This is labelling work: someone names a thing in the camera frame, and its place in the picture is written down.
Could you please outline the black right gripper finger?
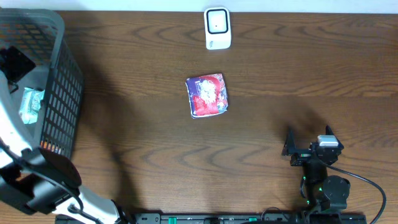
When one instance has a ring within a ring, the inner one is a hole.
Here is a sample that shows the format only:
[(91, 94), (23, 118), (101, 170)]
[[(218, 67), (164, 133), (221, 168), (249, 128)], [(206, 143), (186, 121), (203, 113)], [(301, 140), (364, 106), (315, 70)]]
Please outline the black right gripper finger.
[(332, 128), (329, 125), (326, 126), (325, 133), (328, 136), (326, 138), (326, 146), (327, 147), (338, 147), (340, 150), (344, 149), (344, 145), (336, 137), (336, 135), (334, 134)]
[(291, 156), (295, 154), (295, 151), (296, 151), (296, 146), (294, 141), (294, 133), (292, 128), (288, 127), (287, 136), (281, 154), (283, 156)]

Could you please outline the purple red noodle packet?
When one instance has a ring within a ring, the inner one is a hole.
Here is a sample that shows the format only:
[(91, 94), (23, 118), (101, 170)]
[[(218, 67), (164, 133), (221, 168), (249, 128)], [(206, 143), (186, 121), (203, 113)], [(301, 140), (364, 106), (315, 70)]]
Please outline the purple red noodle packet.
[(188, 78), (185, 84), (193, 119), (216, 116), (228, 110), (228, 94), (222, 73)]

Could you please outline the red orange snack bag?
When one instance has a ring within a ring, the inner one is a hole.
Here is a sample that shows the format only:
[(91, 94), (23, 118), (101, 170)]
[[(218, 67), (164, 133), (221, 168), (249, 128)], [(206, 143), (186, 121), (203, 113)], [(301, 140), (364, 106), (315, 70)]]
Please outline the red orange snack bag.
[(53, 142), (48, 141), (48, 140), (41, 141), (40, 142), (40, 146), (43, 149), (52, 151), (52, 152), (57, 153), (57, 154), (61, 154), (62, 153), (62, 148), (58, 144), (54, 144)]

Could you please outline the teal white snack packet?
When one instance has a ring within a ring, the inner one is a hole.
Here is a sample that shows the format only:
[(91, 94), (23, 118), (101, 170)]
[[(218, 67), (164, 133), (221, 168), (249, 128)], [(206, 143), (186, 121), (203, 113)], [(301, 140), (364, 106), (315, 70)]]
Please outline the teal white snack packet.
[(36, 123), (41, 109), (41, 101), (43, 100), (45, 91), (33, 88), (24, 88), (22, 95), (19, 115), (24, 124)]

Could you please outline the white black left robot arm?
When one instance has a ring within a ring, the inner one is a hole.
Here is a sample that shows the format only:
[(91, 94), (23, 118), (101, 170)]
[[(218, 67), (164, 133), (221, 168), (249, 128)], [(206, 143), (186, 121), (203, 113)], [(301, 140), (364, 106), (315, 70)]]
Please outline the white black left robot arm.
[(70, 160), (83, 93), (78, 67), (62, 50), (45, 87), (27, 84), (38, 63), (1, 49), (1, 200), (22, 213), (65, 215), (82, 223), (134, 223), (115, 201), (83, 186)]

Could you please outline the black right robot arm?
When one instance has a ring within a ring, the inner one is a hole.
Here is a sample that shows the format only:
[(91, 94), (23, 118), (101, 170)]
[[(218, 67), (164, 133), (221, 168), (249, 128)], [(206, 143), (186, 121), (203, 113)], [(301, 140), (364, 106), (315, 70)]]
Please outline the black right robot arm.
[(298, 148), (293, 131), (288, 130), (282, 155), (290, 157), (290, 165), (303, 168), (300, 193), (307, 200), (306, 214), (339, 213), (347, 208), (350, 182), (328, 175), (328, 166), (338, 160), (344, 146), (329, 126), (307, 148)]

